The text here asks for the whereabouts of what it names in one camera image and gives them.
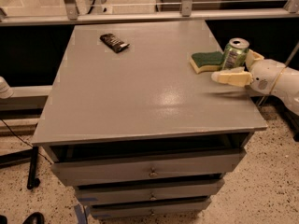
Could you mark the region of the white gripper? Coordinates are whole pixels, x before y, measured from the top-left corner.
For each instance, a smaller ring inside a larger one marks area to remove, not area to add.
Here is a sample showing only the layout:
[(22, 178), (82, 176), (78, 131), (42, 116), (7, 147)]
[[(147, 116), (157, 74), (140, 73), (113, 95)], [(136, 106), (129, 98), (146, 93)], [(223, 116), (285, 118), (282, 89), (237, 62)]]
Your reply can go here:
[(252, 49), (248, 51), (245, 65), (249, 72), (245, 71), (244, 67), (237, 67), (213, 72), (211, 78), (220, 84), (237, 87), (245, 87), (252, 82), (250, 87), (253, 90), (268, 95), (278, 75), (285, 68), (284, 63), (271, 59), (264, 60), (263, 55)]

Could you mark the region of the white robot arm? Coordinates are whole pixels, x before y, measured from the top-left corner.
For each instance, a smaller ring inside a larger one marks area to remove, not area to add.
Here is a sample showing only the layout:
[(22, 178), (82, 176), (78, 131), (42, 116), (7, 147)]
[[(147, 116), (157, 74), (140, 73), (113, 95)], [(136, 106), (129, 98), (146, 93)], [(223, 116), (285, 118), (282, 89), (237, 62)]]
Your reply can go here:
[(262, 95), (276, 96), (294, 114), (299, 115), (299, 71), (284, 63), (265, 59), (250, 50), (244, 67), (221, 70), (211, 75), (213, 81), (237, 87), (250, 86)]

